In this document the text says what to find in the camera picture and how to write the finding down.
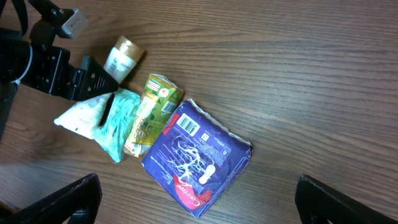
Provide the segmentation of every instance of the pink logo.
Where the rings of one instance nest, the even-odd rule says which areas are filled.
[[[211,198],[211,193],[209,189],[207,189],[205,193],[196,196],[193,192],[192,186],[185,182],[180,182],[176,175],[174,175],[174,187],[182,203],[187,208],[192,210],[204,205]]]

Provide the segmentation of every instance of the green and yellow carton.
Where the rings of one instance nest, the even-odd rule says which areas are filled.
[[[143,156],[163,130],[183,94],[184,91],[165,76],[150,74],[124,152]]]

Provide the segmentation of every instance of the table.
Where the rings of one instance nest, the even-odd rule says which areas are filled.
[[[300,223],[295,185],[309,174],[398,219],[398,2],[55,0],[90,25],[57,39],[79,66],[104,63],[120,35],[147,49],[129,83],[164,74],[250,140],[243,173],[200,219],[126,156],[55,126],[74,102],[20,86],[0,142],[0,199],[26,207],[96,172],[98,223]],[[28,6],[29,26],[40,19]],[[9,1],[1,27],[18,27]]]

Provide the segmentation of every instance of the plastic packaging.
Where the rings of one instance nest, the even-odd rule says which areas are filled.
[[[150,74],[124,152],[143,156],[155,142],[182,96],[183,90],[165,76]]]
[[[139,106],[140,97],[128,90],[115,93],[108,118],[94,130],[94,140],[112,157],[114,162],[123,158],[123,146],[130,134]]]
[[[181,206],[202,216],[248,164],[252,146],[193,100],[181,103],[142,165]]]
[[[109,53],[104,69],[120,84],[143,53],[142,48],[122,36]],[[93,131],[103,117],[106,102],[110,96],[111,94],[108,93],[78,102],[55,119],[54,123],[88,139],[93,139]]]

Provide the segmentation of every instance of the carefree package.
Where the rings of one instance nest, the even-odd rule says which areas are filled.
[[[183,90],[163,75],[150,74],[124,152],[144,155],[162,131],[183,96]]]
[[[248,164],[252,146],[193,100],[173,113],[142,165],[194,217],[202,216]]]

